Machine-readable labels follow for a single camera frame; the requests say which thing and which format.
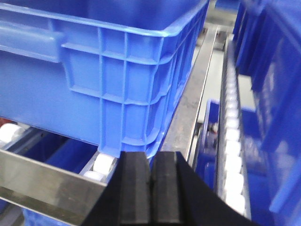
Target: crate rim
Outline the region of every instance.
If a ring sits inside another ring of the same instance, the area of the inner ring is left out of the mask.
[[[110,30],[116,30],[121,32],[133,33],[143,36],[151,36],[151,37],[174,37],[177,36],[183,28],[191,21],[191,19],[204,7],[209,0],[200,0],[199,3],[194,6],[191,10],[187,11],[185,14],[181,15],[174,22],[172,22],[169,26],[167,26],[163,30],[148,30],[136,27],[130,27],[120,24],[114,24],[109,22],[104,22],[100,20],[88,19],[79,16],[71,16],[60,13],[53,13],[48,11],[43,11],[39,9],[27,8],[16,6],[8,3],[0,3],[0,9],[23,13],[33,16],[41,16],[50,19],[63,20],[67,22],[77,23],[77,24],[85,24],[90,26],[96,26],[99,28],[106,28]]]

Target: metal rail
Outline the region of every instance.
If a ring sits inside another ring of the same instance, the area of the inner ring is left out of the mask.
[[[80,225],[105,188],[75,173],[0,150],[0,197],[70,225]]]
[[[194,154],[190,154],[191,144],[195,133],[216,34],[216,26],[207,29],[190,78],[161,147],[162,151],[181,152],[187,161],[190,156],[194,158]]]

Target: crate handle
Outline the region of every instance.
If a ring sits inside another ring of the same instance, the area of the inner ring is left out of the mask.
[[[64,34],[41,28],[0,22],[0,50],[59,63]]]

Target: plastic bin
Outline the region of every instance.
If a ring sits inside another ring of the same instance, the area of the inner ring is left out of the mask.
[[[208,0],[0,0],[0,115],[153,156]]]
[[[97,146],[69,139],[47,161],[47,164],[80,173],[97,151]],[[23,209],[24,226],[68,226],[44,215]]]
[[[301,3],[270,3],[254,58],[253,90],[278,226],[301,224]]]
[[[208,124],[217,123],[219,117],[219,102],[209,100],[204,119],[204,126],[199,138],[198,161],[196,173],[213,189],[215,180],[216,151],[208,148],[206,132]],[[256,113],[250,109],[242,109],[245,138],[254,141],[260,139]],[[268,178],[263,167],[263,153],[260,149],[246,149],[245,152],[252,220],[261,226],[274,226],[274,219],[269,211],[270,196]]]
[[[249,66],[262,29],[265,5],[271,0],[241,0],[233,30],[238,72],[250,75]]]

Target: blue plastic crate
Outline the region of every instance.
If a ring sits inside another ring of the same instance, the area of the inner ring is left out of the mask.
[[[199,138],[199,154],[196,173],[213,189],[215,180],[216,151],[206,145],[208,137],[206,132],[209,123],[217,123],[219,117],[219,102],[209,100],[204,118],[203,130]],[[242,109],[243,128],[245,137],[254,141],[260,139],[257,115],[254,111]],[[263,167],[263,155],[246,149],[246,165],[248,170],[248,183],[251,204],[252,220],[261,226],[274,226],[274,219],[269,210],[270,196],[266,170]]]
[[[69,139],[46,163],[74,173],[80,173],[96,150],[96,146]],[[23,209],[23,215],[25,219],[24,226],[68,226],[65,223],[27,209]]]
[[[238,72],[250,75],[249,66],[265,18],[264,7],[271,0],[242,0],[233,30]]]
[[[0,115],[153,156],[208,0],[0,0]]]
[[[301,3],[266,6],[253,90],[278,226],[301,224]]]

